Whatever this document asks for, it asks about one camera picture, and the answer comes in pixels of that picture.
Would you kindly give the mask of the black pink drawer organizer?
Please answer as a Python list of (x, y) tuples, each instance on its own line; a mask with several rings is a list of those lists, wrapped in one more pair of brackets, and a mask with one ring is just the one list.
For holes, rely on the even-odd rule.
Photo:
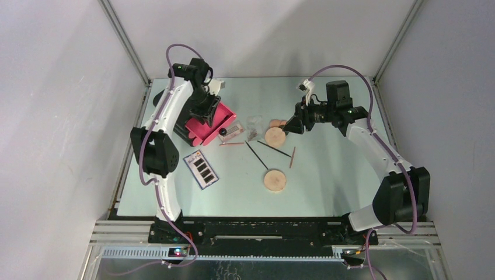
[(178, 90), (175, 90), (174, 94), (178, 95), (178, 97), (181, 98), (181, 100), (179, 101), (179, 104), (178, 105), (167, 104), (165, 109), (164, 109), (164, 112), (167, 113), (170, 110), (173, 112), (175, 112), (177, 109), (180, 110), (178, 117), (177, 117), (177, 120), (175, 122), (174, 128), (173, 128), (173, 131), (175, 133), (177, 133), (186, 143), (188, 143), (190, 145), (191, 142), (186, 139), (185, 124), (188, 122), (189, 119), (192, 118), (190, 116), (190, 113), (189, 113), (189, 109), (190, 109), (189, 98), (192, 96), (193, 90), (192, 89), (184, 89), (182, 93), (179, 93)]

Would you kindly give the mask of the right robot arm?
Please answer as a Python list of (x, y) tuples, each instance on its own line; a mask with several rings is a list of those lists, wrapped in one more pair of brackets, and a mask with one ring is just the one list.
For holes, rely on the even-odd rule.
[(295, 105), (294, 115), (284, 131), (303, 134), (317, 123), (330, 123), (355, 144), (376, 172), (381, 184), (371, 205), (353, 211), (341, 225), (342, 241), (354, 244), (363, 230), (406, 220), (416, 221), (428, 211), (431, 177), (425, 167), (404, 160), (378, 133), (368, 111), (353, 106), (346, 81), (326, 84), (327, 99), (312, 100), (315, 84), (306, 79), (298, 85), (305, 96)]

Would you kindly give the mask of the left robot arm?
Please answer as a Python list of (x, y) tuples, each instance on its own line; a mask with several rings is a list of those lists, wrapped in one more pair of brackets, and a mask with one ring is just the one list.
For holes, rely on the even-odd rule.
[(162, 236), (171, 243), (184, 237), (184, 226), (173, 173), (179, 164), (179, 150), (172, 140), (178, 133), (193, 146), (206, 143), (219, 129), (215, 124), (221, 104), (222, 82), (212, 77), (212, 68), (202, 58), (188, 64), (175, 63), (169, 70), (169, 85), (155, 99), (155, 109), (140, 127), (132, 128), (130, 139), (143, 185), (152, 184), (158, 204), (156, 219), (167, 222)]

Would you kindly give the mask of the black mascara wand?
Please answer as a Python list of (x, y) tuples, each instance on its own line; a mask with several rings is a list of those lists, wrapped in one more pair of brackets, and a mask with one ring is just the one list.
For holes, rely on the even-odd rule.
[(280, 153), (280, 154), (282, 154), (282, 155), (285, 155), (285, 156), (287, 156), (287, 157), (289, 157), (289, 158), (292, 158), (292, 155), (290, 155), (290, 154), (288, 154), (288, 153), (285, 153), (285, 152), (283, 152), (283, 151), (281, 151), (281, 150), (279, 150), (279, 149), (277, 149), (277, 148), (274, 148), (274, 147), (272, 147), (272, 146), (268, 145), (267, 143), (264, 143), (264, 142), (262, 142), (262, 141), (256, 141), (256, 142), (257, 142), (257, 143), (259, 143), (259, 144), (262, 144), (263, 146), (265, 146), (265, 147), (267, 147), (267, 148), (270, 148), (270, 149), (272, 149), (272, 150), (274, 150), (274, 151), (276, 151), (276, 152), (278, 152), (278, 153)]

